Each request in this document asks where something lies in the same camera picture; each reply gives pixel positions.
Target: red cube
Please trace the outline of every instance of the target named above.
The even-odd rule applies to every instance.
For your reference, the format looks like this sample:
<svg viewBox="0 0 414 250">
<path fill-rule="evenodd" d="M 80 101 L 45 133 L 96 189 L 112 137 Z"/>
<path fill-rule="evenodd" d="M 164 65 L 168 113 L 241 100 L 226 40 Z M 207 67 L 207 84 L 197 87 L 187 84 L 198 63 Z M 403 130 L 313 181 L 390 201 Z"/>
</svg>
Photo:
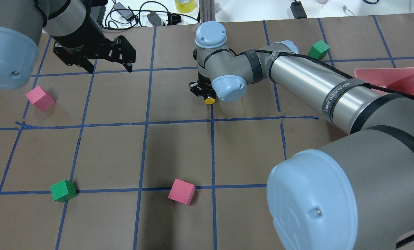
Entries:
<svg viewBox="0 0 414 250">
<path fill-rule="evenodd" d="M 196 187 L 193 184 L 176 179 L 168 198 L 189 206 Z"/>
<path fill-rule="evenodd" d="M 26 94 L 28 100 L 41 111 L 46 111 L 56 101 L 40 86 L 33 88 Z"/>
</svg>

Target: grid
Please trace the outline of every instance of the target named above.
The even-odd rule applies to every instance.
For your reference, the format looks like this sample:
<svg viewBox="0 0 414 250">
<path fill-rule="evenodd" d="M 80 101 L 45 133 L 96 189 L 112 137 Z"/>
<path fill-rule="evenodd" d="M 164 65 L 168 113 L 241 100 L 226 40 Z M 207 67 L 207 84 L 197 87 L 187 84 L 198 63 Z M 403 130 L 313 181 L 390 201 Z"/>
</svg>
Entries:
<svg viewBox="0 0 414 250">
<path fill-rule="evenodd" d="M 393 67 L 396 67 L 395 62 L 397 60 L 412 60 L 414 59 L 414 57 L 393 57 L 391 54 L 391 51 L 388 47 L 388 43 L 386 42 L 386 39 L 382 33 L 382 30 L 380 28 L 380 25 L 378 23 L 377 17 L 376 16 L 372 16 L 376 28 L 378 30 L 378 33 L 380 34 L 380 37 L 383 41 L 384 47 L 388 53 L 388 57 L 385 58 L 365 58 L 365 59 L 340 59 L 340 60 L 334 60 L 332 58 L 332 54 L 331 52 L 328 53 L 329 56 L 329 60 L 324 60 L 324 62 L 330 63 L 332 66 L 334 66 L 334 63 L 337 62 L 357 62 L 357 61 L 384 61 L 384 60 L 389 60 L 391 62 L 391 64 L 393 65 Z M 326 34 L 325 34 L 325 30 L 323 28 L 323 24 L 320 18 L 316 19 L 316 21 L 318 22 L 318 25 L 320 27 L 320 32 L 321 35 L 323 37 L 323 40 L 327 43 L 327 39 L 326 39 Z M 266 21 L 262 22 L 263 24 L 263 28 L 264 28 L 264 33 L 266 36 L 266 41 L 267 41 L 267 45 L 270 44 L 270 39 L 269 39 L 269 32 L 267 30 L 267 24 Z M 50 46 L 50 42 L 51 42 L 51 38 L 49 38 L 47 45 L 46 45 L 46 49 L 43 53 L 41 62 L 40 62 L 40 66 L 39 69 L 37 71 L 37 74 L 32 75 L 32 78 L 34 78 L 34 84 L 32 86 L 32 89 L 37 85 L 37 81 L 40 77 L 45 77 L 45 76 L 67 76 L 67 75 L 82 75 L 82 74 L 87 74 L 87 73 L 58 73 L 58 74 L 40 74 L 40 71 L 42 69 L 44 60 L 45 60 L 45 56 L 46 56 L 46 52 L 48 50 L 48 47 Z M 184 69 L 196 69 L 196 67 L 179 67 L 179 68 L 153 68 L 153 63 L 154 63 L 154 56 L 155 56 L 155 46 L 156 46 L 156 27 L 154 28 L 153 31 L 153 45 L 152 45 L 152 51 L 151 51 L 151 64 L 150 67 L 148 69 L 135 69 L 133 70 L 134 72 L 149 72 L 149 81 L 148 81 L 148 96 L 147 96 L 147 107 L 146 107 L 146 118 L 145 118 L 145 122 L 136 122 L 136 123 L 108 123 L 108 124 L 85 124 L 85 120 L 86 120 L 86 112 L 88 109 L 88 104 L 89 104 L 89 100 L 91 98 L 91 89 L 92 89 L 92 84 L 94 81 L 94 76 L 96 74 L 104 74 L 104 73 L 124 73 L 126 71 L 124 70 L 115 70 L 115 71 L 99 71 L 99 72 L 94 72 L 91 75 L 91 80 L 89 83 L 89 89 L 88 89 L 88 93 L 86 96 L 86 103 L 83 109 L 83 117 L 81 120 L 80 125 L 69 125 L 69 126 L 33 126 L 33 125 L 29 125 L 26 124 L 26 122 L 16 122 L 17 126 L 14 127 L 7 127 L 7 128 L 0 128 L 0 130 L 16 130 L 18 131 L 18 135 L 16 136 L 12 151 L 10 153 L 10 156 L 8 158 L 8 163 L 6 165 L 5 168 L 5 172 L 3 174 L 1 183 L 0 183 L 0 197 L 1 195 L 18 195 L 18 194 L 49 194 L 51 193 L 49 190 L 40 190 L 40 191 L 2 191 L 3 186 L 5 184 L 5 179 L 6 179 L 6 175 L 9 171 L 9 168 L 11 166 L 11 160 L 13 158 L 14 152 L 17 148 L 17 144 L 18 141 L 20 139 L 20 136 L 22 134 L 22 132 L 24 130 L 62 130 L 62 129 L 68 129 L 68 128 L 79 128 L 80 129 L 80 133 L 78 136 L 78 142 L 75 146 L 75 155 L 74 155 L 74 159 L 72 162 L 72 169 L 71 169 L 71 174 L 69 176 L 69 180 L 72 181 L 73 179 L 73 175 L 74 175 L 74 171 L 75 171 L 75 165 L 76 165 L 76 161 L 78 158 L 78 153 L 79 153 L 79 147 L 80 147 L 80 140 L 82 138 L 83 135 L 83 131 L 85 128 L 89 128 L 89 127 L 106 127 L 106 126 L 134 126 L 134 125 L 143 125 L 145 127 L 144 130 L 144 139 L 143 139 L 143 146 L 142 146 L 142 158 L 141 158 L 141 164 L 140 164 L 140 179 L 139 179 L 139 187 L 138 188 L 126 188 L 126 189 L 93 189 L 93 190 L 78 190 L 78 193 L 113 193 L 113 192 L 137 192 L 138 194 L 138 198 L 137 198 L 137 210 L 136 210 L 136 221 L 135 221 L 135 227 L 134 227 L 134 235 L 132 235 L 132 237 L 134 238 L 133 240 L 133 249 L 137 248 L 137 238 L 138 238 L 138 231 L 139 231 L 139 218 L 140 218 L 140 203 L 141 203 L 141 196 L 142 196 L 142 192 L 153 192 L 153 191 L 164 191 L 164 190 L 170 190 L 170 187 L 156 187 L 156 188 L 147 188 L 147 187 L 143 187 L 143 175 L 144 175 L 144 167 L 145 167 L 145 153 L 146 153 L 146 144 L 147 144 L 147 133 L 148 133 L 148 125 L 157 125 L 157 124 L 180 124 L 180 123 L 210 123 L 210 127 L 211 127 L 211 172 L 212 172 L 212 185 L 200 185 L 200 186 L 196 186 L 197 189 L 199 190 L 203 190 L 203 189 L 207 189 L 207 190 L 212 190 L 212 204 L 213 204 L 213 248 L 216 250 L 218 248 L 218 238 L 217 238 L 217 215 L 216 215 L 216 189 L 242 189 L 242 188 L 265 188 L 266 184 L 241 184 L 241 185 L 216 185 L 216 179 L 215 179 L 215 137 L 214 137 L 214 133 L 215 133 L 215 123 L 218 122 L 230 122 L 230 121 L 245 121 L 245 120 L 283 120 L 283 119 L 313 119 L 313 120 L 318 120 L 320 119 L 317 116 L 269 116 L 269 117 L 242 117 L 242 118 L 231 118 L 231 119 L 227 119 L 227 118 L 215 118 L 214 117 L 214 106 L 211 106 L 210 109 L 210 119 L 201 119 L 201 120 L 176 120 L 176 121 L 160 121 L 160 122 L 150 122 L 149 121 L 149 112 L 150 112 L 150 100 L 151 100 L 151 91 L 152 91 L 152 80 L 153 80 L 153 72 L 154 71 L 167 71 L 167 70 L 184 70 Z M 97 68 L 97 60 L 94 63 L 94 67 Z M 278 112 L 281 112 L 281 107 L 280 107 L 280 101 L 278 98 L 278 88 L 277 85 L 275 83 L 273 83 L 274 86 L 274 92 L 275 92 L 275 100 L 276 100 L 276 107 Z M 29 109 L 30 105 L 29 102 L 27 102 L 26 107 L 24 109 L 24 113 L 22 116 L 22 119 L 24 120 L 26 118 L 27 115 L 27 111 Z M 280 124 L 280 137 L 282 138 L 282 142 L 283 142 L 283 153 L 284 153 L 284 158 L 287 159 L 287 153 L 286 153 L 286 148 L 287 148 L 287 142 L 286 142 L 286 135 L 285 135 L 285 131 L 284 131 L 284 125 L 281 122 Z M 60 221 L 60 227 L 59 227 L 59 232 L 58 232 L 58 236 L 57 236 L 57 241 L 56 241 L 56 247 L 55 249 L 57 250 L 59 248 L 59 244 L 60 244 L 60 239 L 61 239 L 61 233 L 62 233 L 62 229 L 63 229 L 63 225 L 64 225 L 64 220 L 66 217 L 66 211 L 67 211 L 67 202 L 64 203 L 64 207 L 63 207 L 63 212 L 62 212 L 62 217 L 61 217 L 61 221 Z"/>
</svg>

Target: green cube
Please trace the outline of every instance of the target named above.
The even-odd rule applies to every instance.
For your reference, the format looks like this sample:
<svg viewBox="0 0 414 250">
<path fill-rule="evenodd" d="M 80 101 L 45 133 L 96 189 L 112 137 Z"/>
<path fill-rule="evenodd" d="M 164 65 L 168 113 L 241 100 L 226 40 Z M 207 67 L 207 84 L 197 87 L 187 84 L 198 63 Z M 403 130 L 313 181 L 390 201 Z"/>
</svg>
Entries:
<svg viewBox="0 0 414 250">
<path fill-rule="evenodd" d="M 321 60 L 329 51 L 329 49 L 330 47 L 325 42 L 318 41 L 316 44 L 312 45 L 308 55 L 309 57 Z"/>
<path fill-rule="evenodd" d="M 75 186 L 72 182 L 67 180 L 62 180 L 61 182 L 51 186 L 52 198 L 54 201 L 65 202 L 75 196 L 77 192 L 75 191 Z"/>
</svg>

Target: yellow object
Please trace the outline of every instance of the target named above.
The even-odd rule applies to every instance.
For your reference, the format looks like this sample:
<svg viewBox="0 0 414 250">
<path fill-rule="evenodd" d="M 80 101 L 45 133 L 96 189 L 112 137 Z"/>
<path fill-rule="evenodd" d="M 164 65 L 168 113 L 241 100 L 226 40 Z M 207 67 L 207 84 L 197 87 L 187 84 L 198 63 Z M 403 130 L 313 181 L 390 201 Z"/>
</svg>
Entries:
<svg viewBox="0 0 414 250">
<path fill-rule="evenodd" d="M 207 98 L 207 99 L 205 99 L 204 100 L 204 103 L 205 104 L 213 104 L 213 103 L 215 103 L 215 99 L 214 98 Z"/>
<path fill-rule="evenodd" d="M 176 9 L 180 13 L 189 13 L 194 10 L 196 7 L 196 2 L 194 0 L 174 0 Z"/>
</svg>

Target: white surface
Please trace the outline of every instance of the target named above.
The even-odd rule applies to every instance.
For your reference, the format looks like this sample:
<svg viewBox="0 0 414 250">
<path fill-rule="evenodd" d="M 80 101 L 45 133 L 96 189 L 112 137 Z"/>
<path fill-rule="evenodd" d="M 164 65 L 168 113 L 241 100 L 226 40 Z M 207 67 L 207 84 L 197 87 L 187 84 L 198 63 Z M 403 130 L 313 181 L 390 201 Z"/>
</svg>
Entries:
<svg viewBox="0 0 414 250">
<path fill-rule="evenodd" d="M 132 9 L 139 9 L 140 5 L 144 3 L 143 0 L 117 0 L 124 6 L 130 6 Z M 197 18 L 199 10 L 199 0 L 196 8 L 186 13 L 194 18 Z M 170 12 L 177 13 L 174 0 L 158 0 L 158 2 L 167 6 Z M 259 20 L 273 20 L 273 19 L 293 19 L 290 5 L 293 0 L 216 0 L 219 3 L 221 10 L 216 14 L 216 21 L 218 22 L 244 22 L 244 21 L 259 21 Z M 386 15 L 386 14 L 401 14 L 414 13 L 414 0 L 380 0 L 375 5 L 368 5 L 362 0 L 328 0 L 325 5 L 321 5 L 317 0 L 302 0 L 301 1 L 307 17 L 333 17 L 333 16 L 351 16 L 350 12 L 343 11 L 343 6 L 347 6 L 356 16 L 368 15 Z M 111 0 L 108 1 L 107 13 L 113 6 Z M 148 10 L 164 10 L 164 7 L 156 3 L 147 3 L 143 9 Z M 146 17 L 148 13 L 141 14 L 142 24 L 150 25 Z M 163 20 L 167 20 L 165 13 L 158 13 Z M 114 18 L 119 18 L 118 14 L 113 14 Z M 187 17 L 183 18 L 183 24 L 194 24 L 196 21 Z"/>
</svg>

